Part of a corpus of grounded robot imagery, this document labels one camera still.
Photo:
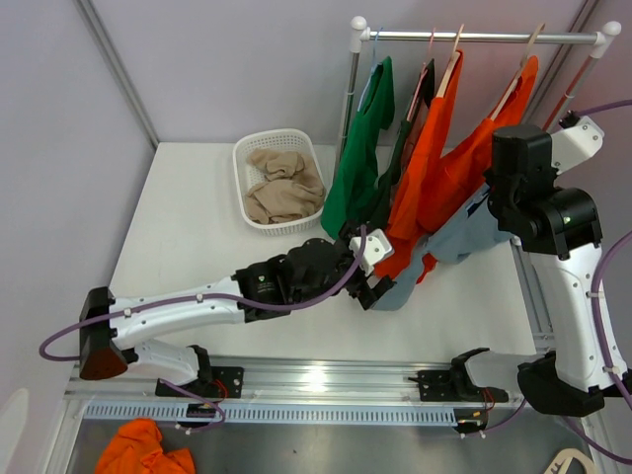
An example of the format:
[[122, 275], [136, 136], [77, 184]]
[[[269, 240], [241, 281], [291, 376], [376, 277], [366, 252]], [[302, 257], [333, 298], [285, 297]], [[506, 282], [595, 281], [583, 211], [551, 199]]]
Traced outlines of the dark green white t shirt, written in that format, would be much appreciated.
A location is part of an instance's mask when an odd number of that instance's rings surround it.
[[434, 96], [435, 60], [433, 59], [428, 65], [427, 75], [422, 82], [413, 122], [406, 121], [407, 109], [400, 122], [388, 168], [378, 179], [374, 196], [363, 211], [366, 222], [374, 227], [385, 229], [387, 226], [395, 193], [421, 134], [424, 118], [423, 108], [430, 107]]

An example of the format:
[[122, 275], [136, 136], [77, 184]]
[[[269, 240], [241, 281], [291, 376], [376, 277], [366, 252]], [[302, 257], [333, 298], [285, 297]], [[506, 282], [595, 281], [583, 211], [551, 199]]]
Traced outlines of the grey blue t shirt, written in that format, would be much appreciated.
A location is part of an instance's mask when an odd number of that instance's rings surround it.
[[489, 186], [483, 185], [436, 233], [422, 237], [414, 247], [409, 266], [395, 277], [394, 286], [372, 309], [399, 310], [436, 263], [458, 265], [471, 254], [509, 241], [512, 234], [498, 228], [498, 221], [488, 208], [489, 193]]

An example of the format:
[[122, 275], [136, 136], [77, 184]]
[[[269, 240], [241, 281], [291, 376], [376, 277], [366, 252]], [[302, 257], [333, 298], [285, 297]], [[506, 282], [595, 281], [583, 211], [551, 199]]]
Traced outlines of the pink wire hanger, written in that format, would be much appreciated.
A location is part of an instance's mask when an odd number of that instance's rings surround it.
[[416, 108], [416, 103], [419, 100], [419, 96], [420, 96], [420, 90], [421, 90], [421, 86], [422, 86], [422, 82], [424, 80], [424, 78], [427, 75], [427, 70], [428, 70], [428, 65], [429, 63], [434, 59], [433, 58], [433, 45], [434, 45], [434, 41], [435, 41], [435, 32], [436, 29], [432, 29], [430, 38], [429, 38], [429, 42], [428, 42], [428, 48], [427, 48], [427, 52], [426, 52], [426, 56], [422, 62], [422, 67], [421, 67], [421, 71], [420, 71], [420, 75], [416, 84], [416, 88], [414, 91], [414, 94], [411, 98], [410, 104], [409, 104], [409, 108], [406, 114], [406, 121], [408, 122], [413, 122], [413, 118], [414, 118], [414, 114], [415, 114], [415, 108]]

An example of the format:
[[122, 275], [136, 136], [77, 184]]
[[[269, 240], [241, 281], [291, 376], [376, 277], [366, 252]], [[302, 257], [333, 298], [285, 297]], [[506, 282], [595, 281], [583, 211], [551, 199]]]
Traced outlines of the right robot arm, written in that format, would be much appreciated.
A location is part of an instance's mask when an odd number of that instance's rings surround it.
[[476, 350], [449, 375], [460, 399], [484, 387], [518, 392], [545, 415], [581, 418], [607, 396], [631, 392], [631, 370], [614, 337], [597, 274], [602, 232], [596, 205], [580, 189], [562, 189], [559, 174], [594, 157], [603, 131], [589, 118], [550, 134], [533, 124], [497, 129], [485, 173], [488, 207], [498, 227], [520, 241], [530, 260], [554, 333], [546, 355]]

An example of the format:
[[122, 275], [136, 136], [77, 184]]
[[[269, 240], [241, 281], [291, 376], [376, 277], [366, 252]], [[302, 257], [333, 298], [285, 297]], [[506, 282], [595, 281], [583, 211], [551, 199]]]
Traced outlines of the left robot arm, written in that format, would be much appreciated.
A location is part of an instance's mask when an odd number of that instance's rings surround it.
[[205, 351], [178, 348], [161, 337], [286, 316], [341, 290], [368, 310], [394, 285], [390, 277], [369, 282], [376, 266], [393, 252], [382, 230], [345, 226], [335, 242], [311, 238], [216, 283], [171, 295], [116, 298], [105, 286], [93, 288], [80, 315], [80, 376], [104, 380], [133, 368], [167, 379], [192, 396], [203, 395], [213, 375]]

